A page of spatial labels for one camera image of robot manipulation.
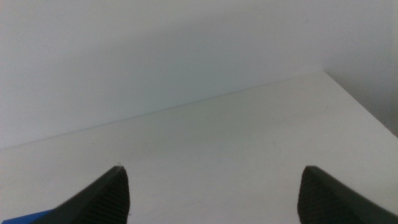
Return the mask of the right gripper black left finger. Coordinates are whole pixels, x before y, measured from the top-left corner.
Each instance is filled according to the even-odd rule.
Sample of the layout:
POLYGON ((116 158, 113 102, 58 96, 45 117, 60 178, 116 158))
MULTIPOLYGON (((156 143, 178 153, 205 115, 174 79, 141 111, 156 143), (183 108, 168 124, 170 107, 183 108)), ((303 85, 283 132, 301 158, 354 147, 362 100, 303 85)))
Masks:
POLYGON ((129 181, 123 166, 114 166, 92 184, 33 224, 126 224, 129 181))

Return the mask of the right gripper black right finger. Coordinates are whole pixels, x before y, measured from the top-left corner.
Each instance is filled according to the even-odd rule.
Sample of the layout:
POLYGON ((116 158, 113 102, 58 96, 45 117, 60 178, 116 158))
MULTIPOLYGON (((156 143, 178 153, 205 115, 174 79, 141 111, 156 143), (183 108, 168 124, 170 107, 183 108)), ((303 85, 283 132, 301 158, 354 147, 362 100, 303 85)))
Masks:
POLYGON ((306 166, 303 170, 297 213, 301 223, 397 224, 397 215, 317 166, 306 166))

